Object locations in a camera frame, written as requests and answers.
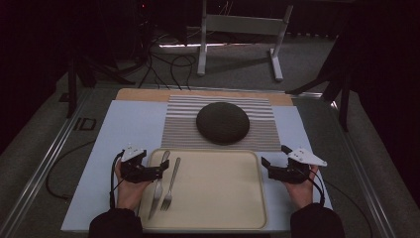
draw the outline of hand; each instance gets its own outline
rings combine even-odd
[[[318,172],[317,166],[311,166],[313,173],[309,174],[309,177],[314,180],[315,175]],[[283,183],[289,193],[290,199],[296,208],[303,208],[313,202],[313,183],[310,180],[306,180],[300,184],[292,184],[288,182]]]
[[[118,161],[117,166],[115,167],[115,175],[117,176],[118,182],[120,182],[122,180],[121,160]],[[117,208],[136,209],[142,199],[143,191],[150,183],[151,181],[133,183],[123,180],[118,186]]]

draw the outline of striped mat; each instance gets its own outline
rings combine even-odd
[[[250,132],[240,142],[220,146],[207,141],[198,132],[195,119],[204,106],[229,102],[241,107],[250,118]],[[280,140],[268,99],[244,97],[185,96],[169,97],[161,140],[163,148],[251,150],[280,152]]]

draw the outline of white stand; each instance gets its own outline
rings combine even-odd
[[[287,29],[292,9],[292,5],[287,6],[283,19],[210,15],[207,14],[207,0],[203,0],[201,47],[200,56],[198,58],[197,74],[203,76],[206,73],[207,31],[261,34],[277,36],[275,48],[270,50],[270,57],[275,80],[283,81],[283,75],[278,61],[278,52]]]

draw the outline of dark round disc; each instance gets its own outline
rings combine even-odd
[[[250,131],[247,113],[228,102],[215,102],[203,107],[198,112],[196,124],[203,137],[218,145],[239,142]]]

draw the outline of beige tray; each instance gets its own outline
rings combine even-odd
[[[148,220],[156,183],[145,190],[139,215],[146,229],[259,230],[266,224],[262,176],[251,151],[169,149],[163,194]],[[153,151],[150,166],[161,162],[165,149]],[[168,211],[160,205],[169,188],[177,157],[181,158]]]

